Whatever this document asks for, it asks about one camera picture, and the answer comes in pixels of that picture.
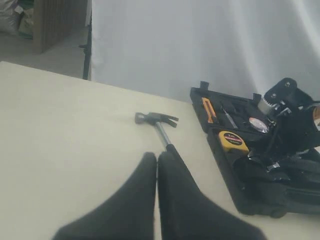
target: yellow tape measure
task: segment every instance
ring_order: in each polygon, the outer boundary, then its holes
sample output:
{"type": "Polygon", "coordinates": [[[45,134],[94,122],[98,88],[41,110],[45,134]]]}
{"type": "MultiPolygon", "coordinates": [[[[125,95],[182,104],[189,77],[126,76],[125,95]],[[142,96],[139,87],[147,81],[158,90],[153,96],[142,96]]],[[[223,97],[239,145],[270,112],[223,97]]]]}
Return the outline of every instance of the yellow tape measure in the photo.
{"type": "Polygon", "coordinates": [[[221,131],[218,136],[225,152],[229,152],[231,149],[238,149],[244,154],[249,153],[245,141],[237,134],[230,131],[221,131]]]}

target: tool kit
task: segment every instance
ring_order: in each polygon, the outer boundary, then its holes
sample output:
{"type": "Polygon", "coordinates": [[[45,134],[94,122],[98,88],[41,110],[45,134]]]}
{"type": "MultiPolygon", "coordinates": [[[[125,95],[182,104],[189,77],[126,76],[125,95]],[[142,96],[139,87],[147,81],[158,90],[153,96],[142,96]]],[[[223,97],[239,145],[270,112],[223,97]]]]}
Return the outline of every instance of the tool kit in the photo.
{"type": "Polygon", "coordinates": [[[284,78],[252,99],[192,87],[193,108],[239,212],[320,214],[320,106],[284,78]]]}

